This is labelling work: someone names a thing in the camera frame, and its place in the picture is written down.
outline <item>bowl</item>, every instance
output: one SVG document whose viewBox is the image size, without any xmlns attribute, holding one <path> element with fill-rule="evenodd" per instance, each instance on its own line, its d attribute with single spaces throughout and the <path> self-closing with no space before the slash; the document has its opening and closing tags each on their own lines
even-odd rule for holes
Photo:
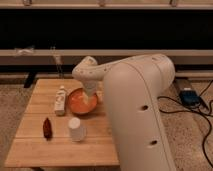
<svg viewBox="0 0 213 171">
<path fill-rule="evenodd" d="M 98 96 L 95 93 L 88 97 L 83 88 L 72 91 L 68 96 L 68 106 L 72 113 L 85 115 L 93 111 L 98 103 Z"/>
</svg>

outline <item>wooden tabletop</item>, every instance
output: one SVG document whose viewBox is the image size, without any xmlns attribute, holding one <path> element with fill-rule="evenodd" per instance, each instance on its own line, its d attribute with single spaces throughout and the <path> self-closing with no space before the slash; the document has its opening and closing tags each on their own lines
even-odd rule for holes
<svg viewBox="0 0 213 171">
<path fill-rule="evenodd" d="M 68 93 L 82 87 L 73 79 L 40 79 L 32 93 L 22 121 L 16 132 L 5 162 L 6 167 L 66 167 L 66 166 L 109 166 L 118 165 L 118 159 L 111 137 L 111 129 L 102 103 L 101 88 L 97 91 L 97 108 L 87 116 L 80 117 L 87 128 L 82 142 L 72 142 L 68 121 L 73 114 L 66 109 L 66 115 L 54 114 L 55 95 L 60 85 Z M 43 122 L 49 118 L 53 138 L 43 137 Z"/>
</svg>

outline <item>floor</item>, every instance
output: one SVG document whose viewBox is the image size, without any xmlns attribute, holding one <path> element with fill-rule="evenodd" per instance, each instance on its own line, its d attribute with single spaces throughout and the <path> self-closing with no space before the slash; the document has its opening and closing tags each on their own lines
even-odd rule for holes
<svg viewBox="0 0 213 171">
<path fill-rule="evenodd" d="M 22 114 L 33 91 L 23 88 L 24 79 L 3 79 L 0 77 L 0 171 L 31 171 L 29 168 L 4 168 L 4 160 L 19 125 Z M 199 93 L 207 82 L 194 82 L 193 87 Z M 172 85 L 163 95 L 177 99 Z M 213 98 L 213 85 L 203 95 L 206 102 Z M 159 101 L 159 107 L 165 110 L 182 109 L 168 100 Z M 162 114 L 172 155 L 178 171 L 213 170 L 203 156 L 201 142 L 207 131 L 207 123 L 198 115 L 190 113 Z M 213 136 L 206 144 L 208 155 L 213 161 Z M 85 168 L 45 168 L 46 171 L 119 171 L 119 167 Z"/>
</svg>

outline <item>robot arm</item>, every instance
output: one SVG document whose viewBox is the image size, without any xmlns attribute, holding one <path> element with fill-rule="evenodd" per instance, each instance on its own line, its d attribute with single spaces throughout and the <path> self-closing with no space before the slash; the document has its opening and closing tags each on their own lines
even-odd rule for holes
<svg viewBox="0 0 213 171">
<path fill-rule="evenodd" d="M 73 77 L 88 94 L 103 80 L 104 105 L 122 171 L 174 171 L 157 96 L 174 79 L 164 55 L 140 55 L 103 65 L 86 57 Z"/>
<path fill-rule="evenodd" d="M 103 80 L 106 73 L 114 65 L 121 62 L 138 62 L 150 59 L 152 59 L 152 62 L 159 67 L 160 72 L 163 72 L 161 76 L 163 79 L 162 83 L 164 85 L 162 85 L 163 87 L 160 89 L 160 92 L 162 92 L 172 83 L 175 74 L 173 64 L 165 55 L 162 54 L 133 56 L 102 65 L 98 65 L 95 58 L 87 56 L 73 69 L 72 76 L 83 83 L 83 88 L 86 94 L 91 96 L 96 91 L 97 82 Z"/>
</svg>

